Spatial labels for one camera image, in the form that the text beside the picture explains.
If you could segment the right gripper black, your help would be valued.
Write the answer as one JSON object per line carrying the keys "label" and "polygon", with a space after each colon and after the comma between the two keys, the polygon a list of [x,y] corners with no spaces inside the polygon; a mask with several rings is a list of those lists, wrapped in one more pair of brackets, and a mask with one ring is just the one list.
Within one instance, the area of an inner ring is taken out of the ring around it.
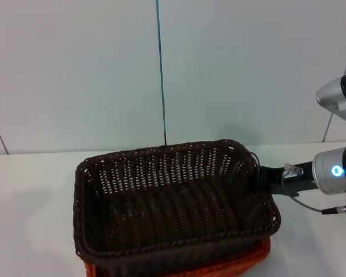
{"label": "right gripper black", "polygon": [[299,196],[299,192],[315,190],[317,185],[312,174],[312,162],[296,164],[303,170],[302,175],[288,173],[283,176],[284,168],[256,167],[249,176],[251,189],[270,189],[271,194]]}

